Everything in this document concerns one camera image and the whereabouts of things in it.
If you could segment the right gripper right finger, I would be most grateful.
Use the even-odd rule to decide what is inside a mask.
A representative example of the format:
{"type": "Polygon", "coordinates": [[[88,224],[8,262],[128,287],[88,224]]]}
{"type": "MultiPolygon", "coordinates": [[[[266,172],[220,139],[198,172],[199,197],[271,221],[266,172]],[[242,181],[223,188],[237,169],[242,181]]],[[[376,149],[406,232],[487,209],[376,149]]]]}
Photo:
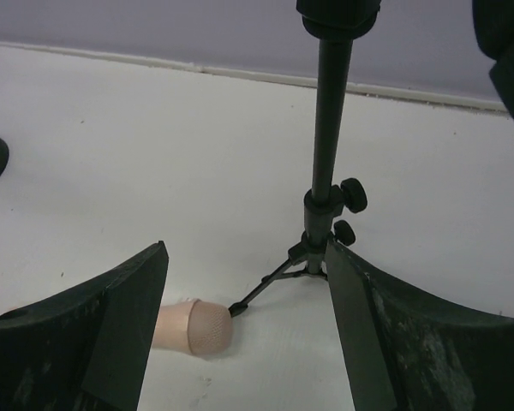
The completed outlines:
{"type": "Polygon", "coordinates": [[[514,318],[432,295],[331,242],[326,269],[357,410],[514,410],[514,318]]]}

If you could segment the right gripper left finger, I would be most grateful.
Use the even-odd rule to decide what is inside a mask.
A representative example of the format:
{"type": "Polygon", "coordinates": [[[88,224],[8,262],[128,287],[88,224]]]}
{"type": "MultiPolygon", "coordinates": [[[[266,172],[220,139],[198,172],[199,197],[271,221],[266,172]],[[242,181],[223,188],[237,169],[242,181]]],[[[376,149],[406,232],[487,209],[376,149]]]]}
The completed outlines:
{"type": "Polygon", "coordinates": [[[135,410],[169,256],[162,241],[0,315],[0,410],[135,410]]]}

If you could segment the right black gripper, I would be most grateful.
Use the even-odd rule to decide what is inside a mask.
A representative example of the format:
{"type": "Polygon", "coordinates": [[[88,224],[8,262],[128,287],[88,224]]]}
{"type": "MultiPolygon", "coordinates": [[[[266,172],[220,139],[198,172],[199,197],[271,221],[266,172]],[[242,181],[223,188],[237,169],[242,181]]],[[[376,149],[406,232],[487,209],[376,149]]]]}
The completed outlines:
{"type": "Polygon", "coordinates": [[[476,42],[494,60],[489,77],[514,120],[514,0],[474,0],[476,42]]]}

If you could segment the beige toy microphone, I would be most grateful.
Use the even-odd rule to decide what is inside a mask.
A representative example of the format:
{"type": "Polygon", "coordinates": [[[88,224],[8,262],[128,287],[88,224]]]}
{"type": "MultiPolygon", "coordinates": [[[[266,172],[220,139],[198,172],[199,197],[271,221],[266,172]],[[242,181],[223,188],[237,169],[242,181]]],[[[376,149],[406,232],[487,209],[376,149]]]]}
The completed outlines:
{"type": "Polygon", "coordinates": [[[232,337],[229,309],[195,299],[160,307],[152,348],[201,357],[223,353],[232,337]]]}

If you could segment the black tripod shock-mount stand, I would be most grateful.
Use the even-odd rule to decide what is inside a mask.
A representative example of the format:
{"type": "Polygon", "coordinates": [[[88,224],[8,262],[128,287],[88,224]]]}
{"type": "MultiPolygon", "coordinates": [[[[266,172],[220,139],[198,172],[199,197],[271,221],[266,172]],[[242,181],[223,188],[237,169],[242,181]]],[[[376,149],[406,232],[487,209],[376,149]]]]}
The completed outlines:
{"type": "Polygon", "coordinates": [[[250,302],[277,280],[327,279],[328,242],[337,240],[350,246],[356,241],[353,229],[340,218],[343,210],[357,214],[368,206],[365,189],[357,179],[348,178],[335,185],[332,178],[353,43],[374,26],[380,2],[299,1],[296,10],[306,31],[319,41],[312,185],[303,198],[304,231],[300,241],[289,249],[287,260],[230,306],[233,318],[244,313],[250,302]]]}

